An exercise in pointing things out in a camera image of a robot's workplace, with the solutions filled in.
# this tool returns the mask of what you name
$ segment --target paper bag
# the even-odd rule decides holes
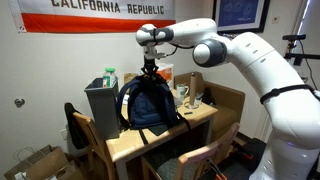
[[[15,174],[27,172],[28,179],[33,177],[36,177],[36,179],[44,176],[50,177],[66,164],[68,164],[68,160],[61,148],[53,148],[50,145],[47,145],[11,168],[4,176],[7,180],[15,180]]]
[[[46,179],[68,164],[68,159],[60,147],[47,154],[29,169],[26,170],[27,178],[31,180]]]
[[[74,160],[60,169],[55,177],[57,180],[85,180],[79,165]]]

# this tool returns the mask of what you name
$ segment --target wooden chair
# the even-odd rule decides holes
[[[107,166],[108,180],[115,180],[116,170],[112,162],[108,147],[106,145],[106,142],[99,137],[94,121],[90,117],[77,112],[73,113],[73,116],[75,117],[77,123],[79,123],[81,129],[83,130],[89,141],[89,146],[87,148],[90,169],[93,168],[92,151],[94,151]]]
[[[207,159],[217,164],[228,155],[231,142],[239,127],[239,123],[233,123],[231,128],[216,141],[185,153],[176,150],[176,147],[179,147],[176,143],[169,146],[164,144],[147,152],[141,156],[144,180],[149,179],[150,171],[159,180],[198,179],[210,168]]]

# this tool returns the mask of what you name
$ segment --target black cable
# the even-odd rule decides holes
[[[305,54],[305,53],[304,53],[303,44],[302,44],[301,40],[299,40],[299,43],[300,43],[300,45],[301,45],[302,54]],[[308,59],[307,59],[307,58],[305,58],[305,59],[306,59],[307,66],[308,66],[308,68],[309,68],[310,79],[311,79],[311,81],[312,81],[312,83],[313,83],[313,85],[314,85],[314,88],[315,88],[316,90],[318,90],[318,87],[317,87],[316,83],[315,83],[314,80],[313,80],[312,69],[311,69],[311,67],[310,67],[310,65],[309,65]]]
[[[176,47],[176,48],[174,49],[174,51],[173,51],[171,54],[166,54],[166,56],[174,55],[174,53],[177,52],[177,49],[178,49],[178,48],[181,48],[181,49],[192,49],[192,48],[194,48],[194,46],[183,47],[183,46],[179,46],[179,45],[177,45],[177,44],[172,44],[172,43],[169,43],[169,44],[171,44],[172,46],[174,46],[174,47]]]
[[[189,46],[189,47],[183,47],[183,46],[179,46],[179,45],[177,45],[177,44],[172,44],[172,43],[170,43],[172,46],[175,46],[175,47],[178,47],[178,48],[181,48],[181,49],[192,49],[192,48],[194,48],[194,46]]]
[[[171,54],[166,54],[166,56],[174,55],[174,53],[176,53],[176,52],[177,52],[177,49],[178,49],[178,47],[176,46],[176,48],[174,49],[174,51],[173,51]]]
[[[154,46],[158,45],[158,41],[156,39],[156,28],[153,29],[153,41],[156,43]]]

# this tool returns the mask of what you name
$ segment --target bottle cap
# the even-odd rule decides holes
[[[105,68],[104,70],[105,70],[106,72],[114,72],[114,71],[115,71],[114,68]]]

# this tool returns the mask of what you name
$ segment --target cup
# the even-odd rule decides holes
[[[186,94],[189,92],[189,86],[186,86],[185,84],[177,84],[177,98],[180,101],[183,101]]]

